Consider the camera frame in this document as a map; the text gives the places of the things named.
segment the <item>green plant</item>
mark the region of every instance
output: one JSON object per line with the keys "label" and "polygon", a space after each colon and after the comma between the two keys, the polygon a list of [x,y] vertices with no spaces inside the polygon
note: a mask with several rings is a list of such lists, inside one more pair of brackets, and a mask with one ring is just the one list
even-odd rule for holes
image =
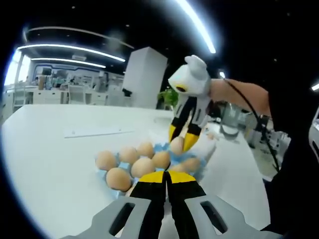
{"label": "green plant", "polygon": [[158,100],[163,99],[167,106],[175,107],[178,102],[178,93],[173,89],[166,89],[158,94]]}

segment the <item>chair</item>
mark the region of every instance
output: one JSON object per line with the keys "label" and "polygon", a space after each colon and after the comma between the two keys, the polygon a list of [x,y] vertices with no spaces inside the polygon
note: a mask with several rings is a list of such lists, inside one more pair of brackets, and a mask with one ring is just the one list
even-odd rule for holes
{"label": "chair", "polygon": [[116,91],[111,90],[108,93],[108,100],[107,100],[108,106],[125,106],[125,97],[124,92],[122,91]]}
{"label": "chair", "polygon": [[69,104],[85,105],[85,89],[83,86],[69,85]]}
{"label": "chair", "polygon": [[13,107],[24,106],[26,102],[25,83],[19,82],[14,85]]}

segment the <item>human arm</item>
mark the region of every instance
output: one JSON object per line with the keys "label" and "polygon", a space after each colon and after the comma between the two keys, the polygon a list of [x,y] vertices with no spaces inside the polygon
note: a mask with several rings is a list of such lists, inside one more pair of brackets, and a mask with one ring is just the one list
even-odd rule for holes
{"label": "human arm", "polygon": [[[271,117],[268,91],[251,83],[227,80],[234,85],[250,102],[257,113]],[[214,102],[227,101],[251,111],[245,100],[223,80],[212,80],[210,97]]]}

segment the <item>white tabletop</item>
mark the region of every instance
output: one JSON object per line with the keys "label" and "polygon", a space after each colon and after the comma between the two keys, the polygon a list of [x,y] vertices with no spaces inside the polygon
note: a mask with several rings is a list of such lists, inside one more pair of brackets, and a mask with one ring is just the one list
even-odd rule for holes
{"label": "white tabletop", "polygon": [[[113,200],[95,173],[94,155],[103,149],[137,146],[148,130],[165,129],[155,118],[172,112],[82,105],[27,105],[2,126],[5,163],[20,202],[50,238],[76,235]],[[65,129],[124,127],[127,134],[64,138]],[[242,211],[257,229],[269,221],[267,196],[253,155],[239,143],[220,139],[201,182]]]}

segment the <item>potted plant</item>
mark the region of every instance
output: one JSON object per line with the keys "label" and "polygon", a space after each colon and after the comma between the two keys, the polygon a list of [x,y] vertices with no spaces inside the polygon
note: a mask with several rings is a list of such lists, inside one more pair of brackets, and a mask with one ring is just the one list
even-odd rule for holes
{"label": "potted plant", "polygon": [[178,102],[178,93],[172,88],[168,88],[158,94],[158,100],[161,99],[163,99],[164,108],[169,107],[173,110]]}

